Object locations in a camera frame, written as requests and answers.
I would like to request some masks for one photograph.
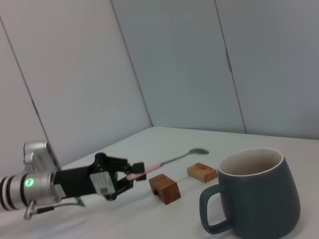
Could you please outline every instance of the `white table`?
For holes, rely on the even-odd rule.
[[[99,152],[128,158],[130,163],[155,162],[182,155],[194,147],[210,151],[207,156],[188,156],[160,170],[178,183],[181,198],[169,205],[150,190],[149,182],[135,183],[134,188],[108,202],[101,196],[83,197],[87,207],[57,208],[37,215],[31,221],[22,219],[24,211],[0,214],[0,238],[24,239],[234,239],[232,231],[208,234],[201,226],[198,211],[200,193],[218,182],[206,184],[188,177],[186,168],[201,162],[217,168],[228,155],[245,148],[271,147],[281,151],[288,161],[300,195],[302,213],[296,228],[285,238],[314,239],[319,235],[319,141],[281,138],[190,129],[153,127],[106,147]],[[94,155],[84,157],[66,168],[85,166]],[[225,219],[220,197],[209,202],[210,223]]]

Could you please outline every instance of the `rectangular wooden block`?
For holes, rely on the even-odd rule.
[[[161,200],[167,205],[180,198],[178,185],[164,174],[149,180],[154,195],[159,194]]]
[[[201,163],[196,163],[188,167],[187,173],[189,176],[196,178],[203,183],[207,183],[218,176],[216,169]]]

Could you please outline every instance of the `white label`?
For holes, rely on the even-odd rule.
[[[60,198],[65,198],[66,195],[65,195],[65,192],[64,192],[61,184],[55,184],[54,187],[55,187],[55,191],[58,194],[58,196]]]
[[[115,193],[109,172],[92,173],[90,178],[97,194],[108,195]]]

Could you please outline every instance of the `green led light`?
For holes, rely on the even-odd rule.
[[[33,185],[33,178],[28,178],[26,181],[25,181],[25,186],[26,187],[31,187]]]

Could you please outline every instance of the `mug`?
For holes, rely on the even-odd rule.
[[[218,167],[219,184],[200,195],[204,229],[218,234],[233,229],[243,239],[278,239],[296,226],[300,201],[285,157],[270,148],[248,149],[224,159]],[[226,220],[207,221],[207,203],[220,193]]]

